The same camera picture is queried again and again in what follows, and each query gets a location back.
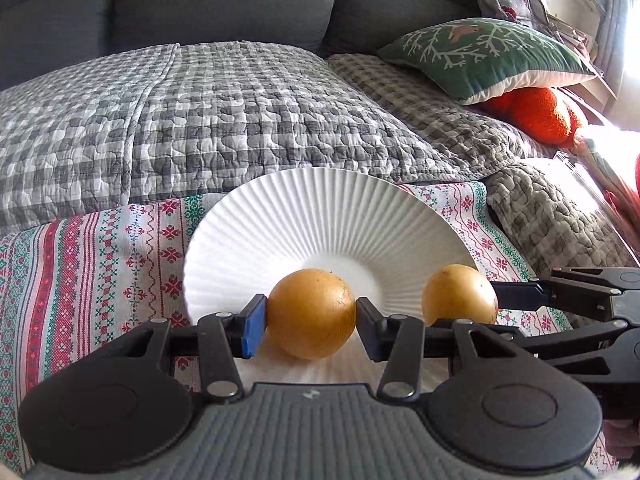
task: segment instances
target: gray backpack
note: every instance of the gray backpack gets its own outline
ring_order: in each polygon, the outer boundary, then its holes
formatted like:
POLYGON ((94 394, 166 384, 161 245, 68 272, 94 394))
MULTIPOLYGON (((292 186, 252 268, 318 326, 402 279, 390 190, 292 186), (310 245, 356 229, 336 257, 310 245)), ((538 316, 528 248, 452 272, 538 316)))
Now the gray backpack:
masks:
POLYGON ((478 0, 478 6, 485 18, 519 23, 562 43, 558 29, 549 21, 540 0, 478 0))

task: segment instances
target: patterned tablecloth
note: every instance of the patterned tablecloth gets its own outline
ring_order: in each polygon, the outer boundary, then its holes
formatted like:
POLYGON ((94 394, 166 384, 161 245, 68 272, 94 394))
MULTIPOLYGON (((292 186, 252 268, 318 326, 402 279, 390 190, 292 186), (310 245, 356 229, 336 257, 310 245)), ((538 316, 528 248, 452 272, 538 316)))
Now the patterned tablecloth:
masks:
MULTIPOLYGON (((433 207, 460 235, 492 280, 526 280, 530 268, 489 220, 480 183, 402 186, 433 207)), ((222 198, 206 194, 129 205, 0 238, 0 460, 17 472, 31 464, 17 428, 17 408, 52 373, 152 317, 188 324, 182 266, 191 235, 222 198)), ((503 310, 501 324, 529 335, 568 330, 565 316, 503 310)), ((193 360, 179 358, 176 377, 198 384, 193 360)), ((588 467, 615 462, 602 437, 588 467)))

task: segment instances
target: white paper plate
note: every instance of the white paper plate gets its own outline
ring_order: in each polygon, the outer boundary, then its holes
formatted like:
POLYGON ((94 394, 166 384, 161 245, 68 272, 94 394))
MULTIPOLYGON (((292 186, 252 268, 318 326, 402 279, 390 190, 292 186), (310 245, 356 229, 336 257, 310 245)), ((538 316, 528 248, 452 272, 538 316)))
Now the white paper plate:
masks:
MULTIPOLYGON (((422 318, 422 289, 449 264, 476 266, 456 232, 416 197, 355 171, 299 168, 252 180, 206 214, 186 255, 184 294, 195 324, 213 312, 240 312, 287 274, 318 268, 386 316, 422 318)), ((375 388, 384 369, 368 360, 356 331, 319 361, 290 357, 267 337, 255 358, 236 364, 248 388, 254 381, 375 388)), ((431 390, 447 377, 446 362, 425 364, 423 387, 431 390)))

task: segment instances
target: yellow fruit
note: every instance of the yellow fruit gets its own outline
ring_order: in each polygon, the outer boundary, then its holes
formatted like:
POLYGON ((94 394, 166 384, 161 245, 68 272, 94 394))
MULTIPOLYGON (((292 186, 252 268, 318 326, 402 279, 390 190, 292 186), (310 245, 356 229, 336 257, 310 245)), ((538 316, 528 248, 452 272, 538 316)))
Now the yellow fruit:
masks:
POLYGON ((282 278, 269 295, 271 339, 301 359, 321 359, 337 351, 356 326, 356 302, 349 285, 320 269, 298 270, 282 278))
POLYGON ((472 319, 495 324, 498 298, 489 280, 471 267, 453 264, 434 273, 422 291, 426 325, 437 319, 472 319))

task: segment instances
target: red plush toy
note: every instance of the red plush toy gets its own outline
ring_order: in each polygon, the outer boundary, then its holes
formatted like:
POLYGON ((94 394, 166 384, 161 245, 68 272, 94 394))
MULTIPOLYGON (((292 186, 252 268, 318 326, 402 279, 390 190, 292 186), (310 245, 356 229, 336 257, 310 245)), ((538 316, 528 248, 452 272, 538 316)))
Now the red plush toy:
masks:
POLYGON ((561 148, 572 147, 576 130, 588 124, 580 107, 553 88, 519 88, 481 103, 481 108, 538 142, 561 148))

